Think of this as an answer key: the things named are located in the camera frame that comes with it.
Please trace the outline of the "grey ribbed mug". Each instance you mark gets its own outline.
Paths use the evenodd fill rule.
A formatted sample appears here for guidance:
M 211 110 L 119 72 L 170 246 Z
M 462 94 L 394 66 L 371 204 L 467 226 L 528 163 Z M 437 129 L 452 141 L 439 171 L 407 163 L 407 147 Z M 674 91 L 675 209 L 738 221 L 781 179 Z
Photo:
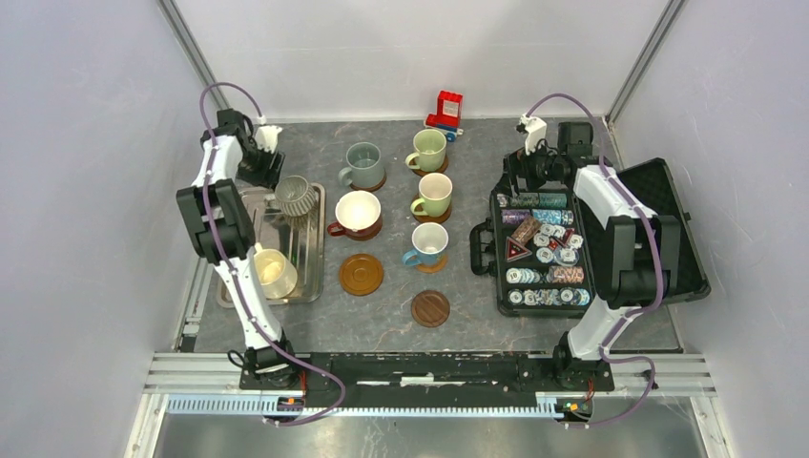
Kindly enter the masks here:
M 275 206 L 287 217 L 304 216 L 314 208 L 316 201 L 314 187 L 302 176 L 281 179 L 274 192 Z

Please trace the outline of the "metal tray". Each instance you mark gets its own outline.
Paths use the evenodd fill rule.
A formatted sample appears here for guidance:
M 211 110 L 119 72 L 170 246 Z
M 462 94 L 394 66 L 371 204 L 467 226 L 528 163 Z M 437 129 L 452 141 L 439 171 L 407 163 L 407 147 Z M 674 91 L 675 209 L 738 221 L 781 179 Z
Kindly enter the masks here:
M 271 305 L 310 303 L 323 290 L 325 196 L 323 186 L 311 185 L 316 194 L 314 207 L 304 216 L 289 218 L 269 205 L 271 192 L 262 187 L 239 191 L 242 203 L 254 223 L 257 242 L 283 253 L 298 272 L 297 285 L 286 297 L 270 299 Z

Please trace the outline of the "light green mug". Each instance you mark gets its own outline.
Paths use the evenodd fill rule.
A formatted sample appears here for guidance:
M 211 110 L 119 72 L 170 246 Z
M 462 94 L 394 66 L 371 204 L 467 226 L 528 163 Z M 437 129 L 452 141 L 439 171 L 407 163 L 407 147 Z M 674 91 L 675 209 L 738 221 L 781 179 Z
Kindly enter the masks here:
M 437 218 L 442 216 L 451 203 L 453 184 L 440 173 L 423 176 L 418 186 L 418 196 L 410 204 L 410 212 L 417 217 Z

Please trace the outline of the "grey-green mug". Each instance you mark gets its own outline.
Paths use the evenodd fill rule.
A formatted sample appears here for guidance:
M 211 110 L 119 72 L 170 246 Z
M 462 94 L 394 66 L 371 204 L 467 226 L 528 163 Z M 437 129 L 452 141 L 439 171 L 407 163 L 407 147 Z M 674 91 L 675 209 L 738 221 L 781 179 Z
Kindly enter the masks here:
M 357 190 L 378 189 L 385 180 L 381 150 L 373 143 L 359 142 L 345 153 L 346 166 L 338 173 L 338 182 Z

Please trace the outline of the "white bowl mug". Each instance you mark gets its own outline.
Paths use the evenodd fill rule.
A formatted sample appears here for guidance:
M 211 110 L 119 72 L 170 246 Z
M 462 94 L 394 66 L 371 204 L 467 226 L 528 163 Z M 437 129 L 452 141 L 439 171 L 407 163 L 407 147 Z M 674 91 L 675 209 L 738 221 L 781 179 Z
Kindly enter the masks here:
M 336 221 L 326 227 L 331 237 L 345 237 L 344 229 L 360 231 L 383 220 L 382 206 L 370 192 L 352 191 L 342 196 L 335 207 Z

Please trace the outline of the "blue white mug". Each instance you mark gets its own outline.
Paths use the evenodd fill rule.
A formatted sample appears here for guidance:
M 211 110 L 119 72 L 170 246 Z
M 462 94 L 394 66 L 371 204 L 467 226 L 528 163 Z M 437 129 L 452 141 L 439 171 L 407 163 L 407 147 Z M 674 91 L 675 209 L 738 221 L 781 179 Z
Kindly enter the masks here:
M 402 256 L 409 267 L 432 267 L 444 259 L 448 246 L 448 232 L 435 222 L 419 224 L 411 234 L 412 248 Z

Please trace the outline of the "light wooden coaster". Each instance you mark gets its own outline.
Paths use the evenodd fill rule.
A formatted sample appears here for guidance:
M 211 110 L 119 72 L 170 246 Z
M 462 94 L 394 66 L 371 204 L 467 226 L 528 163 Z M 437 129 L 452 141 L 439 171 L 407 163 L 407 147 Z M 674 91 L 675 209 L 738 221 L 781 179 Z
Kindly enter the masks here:
M 434 264 L 420 263 L 416 265 L 416 269 L 423 273 L 433 274 L 444 269 L 447 265 L 447 262 L 448 262 L 448 255 L 443 254 L 441 257 L 438 258 L 438 261 L 435 262 Z

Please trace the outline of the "dark wooden coaster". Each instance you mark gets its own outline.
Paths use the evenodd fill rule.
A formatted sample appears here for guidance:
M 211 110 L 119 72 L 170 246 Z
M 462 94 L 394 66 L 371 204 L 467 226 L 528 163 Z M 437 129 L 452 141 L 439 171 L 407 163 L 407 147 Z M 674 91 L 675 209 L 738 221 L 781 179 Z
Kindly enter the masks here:
M 422 291 L 411 302 L 411 316 L 421 326 L 438 327 L 446 322 L 449 315 L 449 300 L 439 291 Z

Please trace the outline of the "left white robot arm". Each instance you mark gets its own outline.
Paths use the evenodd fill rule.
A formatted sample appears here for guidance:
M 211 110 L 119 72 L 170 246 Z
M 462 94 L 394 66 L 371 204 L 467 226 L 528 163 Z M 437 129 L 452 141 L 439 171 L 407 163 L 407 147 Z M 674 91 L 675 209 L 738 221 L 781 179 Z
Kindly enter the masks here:
M 300 364 L 268 309 L 256 267 L 254 222 L 236 184 L 275 189 L 284 156 L 259 145 L 260 129 L 246 114 L 220 110 L 217 123 L 203 134 L 200 170 L 190 186 L 177 191 L 176 202 L 195 252 L 214 266 L 233 300 L 246 348 L 228 357 L 240 368 L 242 383 L 288 388 L 298 380 Z

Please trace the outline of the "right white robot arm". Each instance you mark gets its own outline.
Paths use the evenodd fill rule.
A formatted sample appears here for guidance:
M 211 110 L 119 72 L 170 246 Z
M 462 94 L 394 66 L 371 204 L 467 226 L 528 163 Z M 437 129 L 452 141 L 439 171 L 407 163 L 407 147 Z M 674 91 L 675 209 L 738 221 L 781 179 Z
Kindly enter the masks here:
M 575 389 L 603 364 L 612 343 L 639 316 L 655 311 L 677 284 L 681 224 L 659 215 L 621 181 L 602 156 L 581 157 L 544 143 L 546 122 L 524 114 L 517 131 L 525 145 L 513 154 L 519 171 L 540 184 L 566 185 L 595 216 L 603 235 L 592 262 L 593 301 L 563 335 L 550 365 L 553 381 Z

